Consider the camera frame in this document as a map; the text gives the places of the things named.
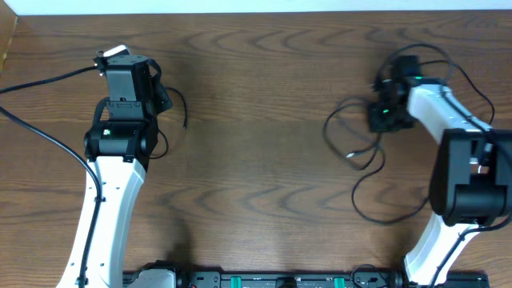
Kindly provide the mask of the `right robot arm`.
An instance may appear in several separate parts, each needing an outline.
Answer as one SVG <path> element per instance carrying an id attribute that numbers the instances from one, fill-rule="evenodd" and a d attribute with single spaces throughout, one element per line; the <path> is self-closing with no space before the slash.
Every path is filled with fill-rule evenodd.
<path id="1" fill-rule="evenodd" d="M 418 57 L 391 56 L 383 67 L 390 78 L 376 77 L 370 130 L 395 132 L 419 122 L 438 144 L 428 192 L 433 213 L 393 285 L 443 286 L 470 240 L 511 221 L 511 132 L 473 116 L 444 78 L 422 73 Z"/>

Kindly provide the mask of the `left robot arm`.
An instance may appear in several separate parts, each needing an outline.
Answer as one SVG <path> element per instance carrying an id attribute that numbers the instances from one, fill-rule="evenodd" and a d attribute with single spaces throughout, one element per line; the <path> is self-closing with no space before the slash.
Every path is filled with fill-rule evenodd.
<path id="1" fill-rule="evenodd" d="M 92 170 L 60 287 L 120 287 L 134 204 L 158 144 L 158 114 L 173 104 L 155 60 L 107 52 L 95 64 L 109 95 L 96 106 L 84 137 Z"/>

